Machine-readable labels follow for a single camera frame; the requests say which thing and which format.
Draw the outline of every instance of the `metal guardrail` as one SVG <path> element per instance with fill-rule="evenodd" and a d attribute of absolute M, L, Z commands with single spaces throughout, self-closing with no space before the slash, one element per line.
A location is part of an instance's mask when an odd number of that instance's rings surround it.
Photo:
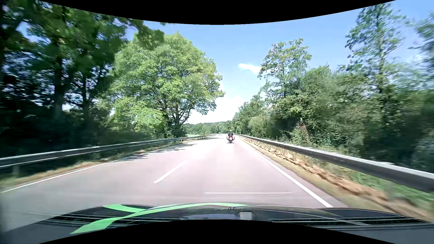
<path fill-rule="evenodd" d="M 434 192 L 434 174 L 432 173 L 400 167 L 387 162 L 376 162 L 372 160 L 346 156 L 339 153 L 326 152 L 282 142 L 265 140 L 248 135 L 236 135 L 242 138 L 248 138 L 250 140 L 255 140 L 278 148 L 293 151 L 311 158 L 330 162 L 335 165 L 353 169 L 368 175 L 373 175 L 399 185 L 405 185 L 427 193 Z"/>
<path fill-rule="evenodd" d="M 129 143 L 122 143 L 122 144 L 106 145 L 106 146 L 94 146 L 94 147 L 88 147 L 88 148 L 77 148 L 77 149 L 62 150 L 62 151 L 56 151 L 56 152 L 42 152 L 42 153 L 0 158 L 0 168 L 12 167 L 13 173 L 17 174 L 20 165 L 35 164 L 35 163 L 41 163 L 41 162 L 50 161 L 50 160 L 59 159 L 59 158 L 67 158 L 67 157 L 73 157 L 73 156 L 77 156 L 77 155 L 89 154 L 89 153 L 94 153 L 94 152 L 102 152 L 102 151 L 135 147 L 135 146 L 141 146 L 141 145 L 149 145 L 149 144 L 156 144 L 156 143 L 163 143 L 163 142 L 182 141 L 182 140 L 188 140 L 188 139 L 202 139 L 202 138 L 207 138 L 207 137 L 210 137 L 213 135 L 215 135 L 215 134 L 191 136 L 191 137 L 181 137 L 181 138 L 171 138 L 171 139 L 163 139 L 163 140 L 152 140 L 152 141 L 143 141 L 143 142 L 129 142 Z"/>

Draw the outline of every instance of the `sky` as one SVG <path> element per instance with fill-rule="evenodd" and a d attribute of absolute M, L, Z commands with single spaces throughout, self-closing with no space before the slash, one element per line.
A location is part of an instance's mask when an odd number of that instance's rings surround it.
<path fill-rule="evenodd" d="M 396 0 L 394 10 L 409 18 L 421 20 L 434 11 L 433 0 Z M 264 80 L 257 78 L 260 65 L 273 43 L 302 38 L 312 54 L 311 68 L 329 64 L 332 69 L 348 63 L 350 51 L 345 48 L 346 38 L 361 9 L 300 20 L 245 25 L 191 25 L 167 24 L 145 21 L 151 29 L 160 29 L 165 34 L 177 31 L 192 41 L 206 56 L 212 58 L 217 71 L 223 75 L 220 88 L 226 92 L 217 98 L 217 108 L 207 115 L 193 111 L 187 123 L 220 122 L 231 120 L 244 102 L 250 101 Z M 129 29 L 127 38 L 132 39 L 136 30 Z M 417 34 L 411 29 L 404 30 L 404 44 L 394 51 L 402 61 L 419 59 L 414 49 Z"/>

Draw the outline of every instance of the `motorcyclist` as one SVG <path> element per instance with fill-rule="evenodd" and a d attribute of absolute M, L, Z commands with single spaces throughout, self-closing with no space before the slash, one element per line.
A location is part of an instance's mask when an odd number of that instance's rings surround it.
<path fill-rule="evenodd" d="M 229 132 L 228 132 L 228 134 L 227 134 L 227 137 L 226 137 L 226 140 L 229 139 L 229 136 L 232 136 L 232 139 L 235 140 L 235 138 L 234 138 L 234 136 L 233 136 L 233 132 L 232 132 L 232 130 L 229 130 Z"/>

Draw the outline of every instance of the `white lane marking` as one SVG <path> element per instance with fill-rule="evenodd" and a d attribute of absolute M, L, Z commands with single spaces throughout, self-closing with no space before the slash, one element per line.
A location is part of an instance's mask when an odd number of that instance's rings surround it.
<path fill-rule="evenodd" d="M 292 182 L 294 182 L 297 186 L 299 186 L 301 189 L 303 189 L 305 192 L 307 192 L 309 195 L 311 195 L 313 198 L 315 198 L 317 201 L 319 201 L 320 203 L 322 203 L 324 206 L 328 207 L 328 208 L 332 208 L 333 206 L 331 204 L 329 204 L 328 202 L 326 202 L 324 199 L 320 198 L 317 194 L 313 193 L 311 190 L 309 190 L 306 186 L 302 185 L 300 182 L 298 182 L 296 179 L 292 178 L 289 174 L 285 173 L 282 169 L 280 169 L 279 167 L 275 166 L 272 162 L 268 161 L 268 159 L 264 158 L 261 154 L 259 154 L 258 152 L 256 152 L 256 150 L 254 148 L 252 148 L 249 144 L 247 144 L 246 142 L 244 142 L 244 144 L 246 146 L 248 146 L 249 150 L 254 152 L 257 156 L 259 156 L 260 158 L 262 158 L 265 162 L 267 162 L 269 165 L 273 166 L 275 169 L 277 169 L 280 173 L 282 173 L 282 175 L 286 176 L 288 179 L 290 179 Z"/>
<path fill-rule="evenodd" d="M 184 162 L 182 162 L 180 165 L 176 166 L 175 168 L 173 168 L 172 170 L 170 170 L 169 172 L 167 172 L 165 175 L 161 176 L 160 178 L 158 178 L 158 180 L 154 181 L 154 184 L 157 184 L 158 182 L 162 181 L 164 178 L 166 178 L 168 175 L 170 175 L 171 173 L 173 173 L 173 171 L 179 169 L 181 166 L 183 166 L 185 163 L 187 162 L 187 160 L 185 160 Z"/>
<path fill-rule="evenodd" d="M 205 192 L 205 194 L 286 194 L 292 192 Z"/>
<path fill-rule="evenodd" d="M 150 151 L 150 152 L 143 152 L 143 153 L 141 153 L 141 154 L 136 154 L 136 155 L 134 155 L 134 156 L 138 156 L 138 155 L 142 155 L 142 154 L 146 154 L 146 153 L 151 153 L 151 152 L 156 152 L 156 151 L 160 151 L 160 150 L 167 149 L 167 148 L 171 148 L 171 147 L 175 147 L 175 146 L 179 146 L 179 145 L 173 145 L 173 146 L 170 146 L 170 147 L 161 148 L 161 149 L 153 150 L 153 151 Z M 82 170 L 86 170 L 86 169 L 90 169 L 90 168 L 98 167 L 98 166 L 101 166 L 101 165 L 106 165 L 106 164 L 109 164 L 109 163 L 114 163 L 114 162 L 117 162 L 117 161 L 125 160 L 125 159 L 128 159 L 128 158 L 132 158 L 132 157 L 134 157 L 134 156 L 129 156 L 129 157 L 126 157 L 126 158 L 121 158 L 121 159 L 118 159 L 118 160 L 115 160 L 115 161 L 111 161 L 111 162 L 107 162 L 107 163 L 102 163 L 102 164 L 94 165 L 94 166 L 87 167 L 87 168 L 82 168 L 82 169 L 79 169 L 79 170 L 76 170 L 76 171 L 72 171 L 72 172 L 68 172 L 68 173 L 65 173 L 65 174 L 61 174 L 61 175 L 57 175 L 57 176 L 54 176 L 54 177 L 50 177 L 50 178 L 47 178 L 47 179 L 43 179 L 43 180 L 40 180 L 40 181 L 36 181 L 36 182 L 32 182 L 32 183 L 28 183 L 28 184 L 26 184 L 26 185 L 22 185 L 22 186 L 19 186 L 19 187 L 15 187 L 15 188 L 11 188 L 11 189 L 8 189 L 8 190 L 5 190 L 5 191 L 2 191 L 2 192 L 0 192 L 0 194 L 6 193 L 6 192 L 8 192 L 8 191 L 13 191 L 13 190 L 16 190 L 16 189 L 20 189 L 20 188 L 23 188 L 23 187 L 26 187 L 26 186 L 29 186 L 29 185 L 33 185 L 33 184 L 36 184 L 36 183 L 41 183 L 41 182 L 43 182 L 43 181 L 47 181 L 47 180 L 51 180 L 51 179 L 55 179 L 55 178 L 60 177 L 60 176 L 69 175 L 69 174 L 72 174 L 72 173 L 75 173 L 75 172 L 79 172 L 79 171 L 82 171 Z"/>

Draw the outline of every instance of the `asphalt road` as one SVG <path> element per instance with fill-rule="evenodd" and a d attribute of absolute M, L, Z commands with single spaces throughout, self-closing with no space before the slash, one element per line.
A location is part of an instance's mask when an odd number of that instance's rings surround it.
<path fill-rule="evenodd" d="M 345 207 L 239 138 L 228 143 L 224 134 L 0 195 L 3 231 L 107 204 L 192 202 Z"/>

